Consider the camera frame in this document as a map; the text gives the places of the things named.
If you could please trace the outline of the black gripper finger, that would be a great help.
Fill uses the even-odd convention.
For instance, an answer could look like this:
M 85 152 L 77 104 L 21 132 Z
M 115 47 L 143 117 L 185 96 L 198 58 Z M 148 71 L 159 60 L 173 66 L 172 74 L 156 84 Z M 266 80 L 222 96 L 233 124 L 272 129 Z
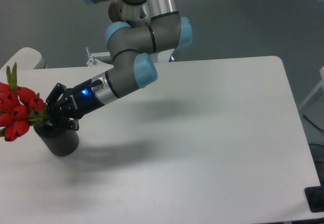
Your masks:
M 46 98 L 47 110 L 58 110 L 63 104 L 61 97 L 67 90 L 67 87 L 61 83 L 57 83 L 48 97 Z
M 79 115 L 75 113 L 68 113 L 64 115 L 49 114 L 49 120 L 55 127 L 60 127 L 68 130 L 79 130 Z

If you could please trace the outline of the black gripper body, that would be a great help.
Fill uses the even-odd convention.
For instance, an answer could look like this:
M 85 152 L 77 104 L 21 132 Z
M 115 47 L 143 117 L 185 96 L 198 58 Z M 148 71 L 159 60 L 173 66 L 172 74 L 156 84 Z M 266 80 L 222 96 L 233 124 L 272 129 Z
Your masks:
M 92 89 L 92 80 L 88 79 L 73 88 L 60 85 L 60 99 L 57 100 L 57 115 L 81 119 L 84 115 L 104 106 Z

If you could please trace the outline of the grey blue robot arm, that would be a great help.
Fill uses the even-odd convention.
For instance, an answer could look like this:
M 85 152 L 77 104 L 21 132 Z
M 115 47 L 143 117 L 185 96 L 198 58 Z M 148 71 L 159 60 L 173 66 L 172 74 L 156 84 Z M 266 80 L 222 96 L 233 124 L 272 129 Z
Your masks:
M 191 44 L 190 21 L 179 15 L 176 0 L 120 1 L 120 18 L 105 32 L 113 67 L 73 88 L 57 84 L 46 100 L 47 124 L 78 130 L 84 115 L 157 80 L 151 54 Z

